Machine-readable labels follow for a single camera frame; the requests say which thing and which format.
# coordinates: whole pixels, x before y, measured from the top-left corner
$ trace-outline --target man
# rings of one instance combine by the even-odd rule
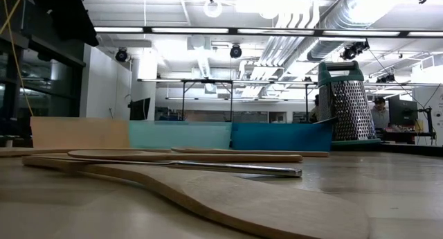
[[[375,129],[386,129],[389,124],[389,111],[385,108],[386,101],[382,97],[374,100],[375,106],[371,110],[372,120],[374,120]]]
[[[309,113],[309,122],[315,123],[318,122],[318,94],[316,95],[316,99],[314,101],[316,106]]]

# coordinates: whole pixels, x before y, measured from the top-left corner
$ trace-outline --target green grater handle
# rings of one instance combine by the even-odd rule
[[[330,71],[344,71],[348,70],[347,76],[331,77]],[[319,87],[329,84],[331,82],[342,82],[347,80],[364,81],[363,73],[361,73],[359,63],[357,61],[352,62],[337,62],[337,63],[325,63],[321,62],[318,65],[318,83]]]

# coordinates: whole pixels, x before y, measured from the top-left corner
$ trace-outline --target workbench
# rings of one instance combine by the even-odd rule
[[[443,235],[441,158],[333,152],[290,166],[302,168],[303,178],[245,177],[354,202],[370,217],[371,238]],[[20,158],[7,158],[0,159],[0,238],[256,237],[193,215],[138,184],[23,167]]]

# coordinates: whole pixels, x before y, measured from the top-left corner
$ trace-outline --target yellow cable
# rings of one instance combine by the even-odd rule
[[[14,7],[12,7],[11,15],[9,15],[9,14],[8,14],[8,7],[6,6],[6,0],[5,0],[6,21],[5,21],[5,24],[0,28],[0,34],[3,33],[3,31],[4,31],[5,28],[6,28],[6,25],[9,25],[9,23],[10,23],[10,21],[11,21],[11,18],[12,18],[12,16],[14,15],[15,10],[16,10],[17,7],[19,6],[20,1],[21,1],[21,0],[17,0],[17,2],[15,3]]]
[[[14,44],[14,37],[12,35],[12,30],[11,30],[11,25],[10,25],[10,17],[12,16],[12,12],[11,15],[8,14],[8,4],[6,3],[6,0],[3,0],[4,4],[5,4],[5,12],[6,12],[6,16],[8,17],[8,19],[6,20],[7,22],[5,23],[5,25],[8,25],[8,30],[9,30],[9,36],[11,38],[11,44],[12,44],[12,53],[14,55],[14,61],[15,61],[15,66],[17,68],[17,73],[19,74],[19,78],[20,78],[20,82],[21,82],[21,87],[23,88],[23,95],[25,96],[26,99],[26,104],[28,105],[29,108],[29,112],[31,116],[34,116],[33,110],[30,108],[30,104],[29,104],[29,100],[28,100],[28,96],[26,95],[26,91],[25,91],[25,85],[23,83],[23,78],[21,76],[21,70],[20,70],[20,66],[19,66],[19,60],[17,59],[17,52],[15,51],[15,44]]]

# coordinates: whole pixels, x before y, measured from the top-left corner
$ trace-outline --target blue bin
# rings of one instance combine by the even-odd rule
[[[234,150],[286,150],[329,152],[332,123],[233,123]]]
[[[130,121],[131,148],[229,149],[231,123]]]

